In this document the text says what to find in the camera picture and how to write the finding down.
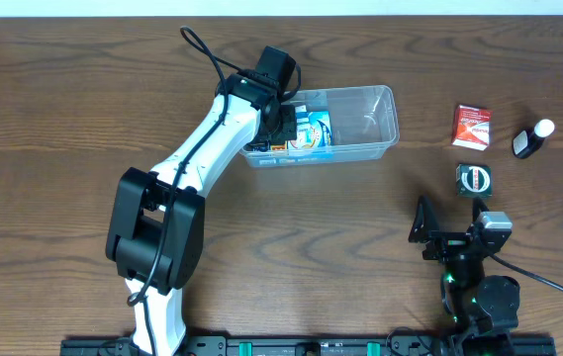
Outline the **green round-logo box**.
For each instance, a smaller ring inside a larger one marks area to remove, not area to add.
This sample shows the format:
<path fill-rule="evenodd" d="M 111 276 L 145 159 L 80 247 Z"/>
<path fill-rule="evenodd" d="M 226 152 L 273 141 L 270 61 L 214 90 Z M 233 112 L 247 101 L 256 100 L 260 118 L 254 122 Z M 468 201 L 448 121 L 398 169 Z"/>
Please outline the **green round-logo box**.
<path fill-rule="evenodd" d="M 456 194 L 470 198 L 489 198 L 493 194 L 493 175 L 489 166 L 459 164 L 455 169 Z"/>

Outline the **blue Kool Fever box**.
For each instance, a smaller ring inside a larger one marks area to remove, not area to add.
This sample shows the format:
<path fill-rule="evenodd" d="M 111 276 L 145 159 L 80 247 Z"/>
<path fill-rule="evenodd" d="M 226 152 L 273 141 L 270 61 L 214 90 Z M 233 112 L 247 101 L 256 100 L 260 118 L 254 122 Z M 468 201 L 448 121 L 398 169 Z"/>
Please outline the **blue Kool Fever box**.
<path fill-rule="evenodd" d="M 307 122 L 297 122 L 297 138 L 288 140 L 282 144 L 268 144 L 263 147 L 255 147 L 254 150 L 297 150 L 313 149 L 333 145 L 331 123 L 328 111 L 308 111 Z"/>

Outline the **clear plastic container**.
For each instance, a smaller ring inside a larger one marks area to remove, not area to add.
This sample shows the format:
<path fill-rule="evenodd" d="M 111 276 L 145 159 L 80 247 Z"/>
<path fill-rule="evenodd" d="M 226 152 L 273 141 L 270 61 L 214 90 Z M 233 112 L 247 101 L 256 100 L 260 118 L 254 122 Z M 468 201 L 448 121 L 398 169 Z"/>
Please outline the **clear plastic container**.
<path fill-rule="evenodd" d="M 302 90 L 290 105 L 328 111 L 333 145 L 240 154 L 252 167 L 277 167 L 379 159 L 400 138 L 393 91 L 386 85 Z"/>

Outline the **white blue Panadol box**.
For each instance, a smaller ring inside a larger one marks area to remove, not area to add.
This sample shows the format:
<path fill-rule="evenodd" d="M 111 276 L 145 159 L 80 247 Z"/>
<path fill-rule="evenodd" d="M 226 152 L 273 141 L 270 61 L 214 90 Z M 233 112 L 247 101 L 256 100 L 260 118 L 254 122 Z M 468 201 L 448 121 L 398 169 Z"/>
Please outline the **white blue Panadol box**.
<path fill-rule="evenodd" d="M 309 120 L 309 114 L 306 105 L 297 106 L 295 108 L 295 114 L 298 123 L 307 122 Z"/>

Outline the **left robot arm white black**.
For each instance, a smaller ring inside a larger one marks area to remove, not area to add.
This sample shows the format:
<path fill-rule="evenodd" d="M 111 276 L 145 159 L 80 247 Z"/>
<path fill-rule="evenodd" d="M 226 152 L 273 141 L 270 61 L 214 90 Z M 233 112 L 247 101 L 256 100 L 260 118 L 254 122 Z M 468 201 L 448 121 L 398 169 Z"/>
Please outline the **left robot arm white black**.
<path fill-rule="evenodd" d="M 206 199 L 241 149 L 273 144 L 296 130 L 290 77 L 254 69 L 221 80 L 208 114 L 171 155 L 120 178 L 105 254 L 130 291 L 135 353 L 180 349 L 183 288 L 203 250 Z"/>

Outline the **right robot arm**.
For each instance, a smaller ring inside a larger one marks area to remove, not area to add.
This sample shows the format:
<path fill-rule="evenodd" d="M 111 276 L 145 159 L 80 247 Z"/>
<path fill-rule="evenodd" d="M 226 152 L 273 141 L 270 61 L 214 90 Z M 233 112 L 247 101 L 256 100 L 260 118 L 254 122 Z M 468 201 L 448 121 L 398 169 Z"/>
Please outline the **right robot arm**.
<path fill-rule="evenodd" d="M 446 231 L 429 198 L 419 197 L 410 243 L 422 243 L 424 260 L 439 262 L 442 303 L 454 329 L 431 343 L 434 355 L 515 355 L 520 286 L 509 276 L 488 275 L 483 262 L 494 257 L 512 234 L 507 214 L 473 200 L 472 221 L 463 232 Z"/>

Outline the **red Panadol box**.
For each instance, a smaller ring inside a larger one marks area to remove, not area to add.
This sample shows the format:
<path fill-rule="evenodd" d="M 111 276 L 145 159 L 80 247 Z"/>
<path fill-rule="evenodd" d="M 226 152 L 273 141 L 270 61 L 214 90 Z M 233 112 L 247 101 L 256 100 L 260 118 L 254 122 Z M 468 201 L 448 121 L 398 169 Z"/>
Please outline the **red Panadol box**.
<path fill-rule="evenodd" d="M 485 150 L 490 145 L 492 112 L 458 105 L 453 121 L 452 145 Z"/>

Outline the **dark syrup bottle white cap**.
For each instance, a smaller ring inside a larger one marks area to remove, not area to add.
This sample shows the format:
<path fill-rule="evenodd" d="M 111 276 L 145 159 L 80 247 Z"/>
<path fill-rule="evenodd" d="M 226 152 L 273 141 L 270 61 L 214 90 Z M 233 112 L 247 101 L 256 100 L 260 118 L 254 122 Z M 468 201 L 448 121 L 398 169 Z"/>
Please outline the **dark syrup bottle white cap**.
<path fill-rule="evenodd" d="M 514 156 L 519 159 L 529 158 L 554 131 L 555 124 L 549 119 L 542 119 L 533 128 L 521 131 L 513 139 Z"/>

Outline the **black mounting rail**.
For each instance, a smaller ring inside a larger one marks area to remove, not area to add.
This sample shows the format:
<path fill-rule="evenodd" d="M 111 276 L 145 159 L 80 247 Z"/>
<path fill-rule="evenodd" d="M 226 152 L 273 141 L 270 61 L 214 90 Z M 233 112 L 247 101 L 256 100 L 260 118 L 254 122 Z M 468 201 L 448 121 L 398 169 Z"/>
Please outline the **black mounting rail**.
<path fill-rule="evenodd" d="M 453 355 L 430 336 L 395 334 L 385 338 L 229 338 L 192 336 L 176 352 L 182 356 L 387 356 Z M 545 355 L 557 353 L 550 337 L 487 336 L 461 344 L 461 355 Z"/>

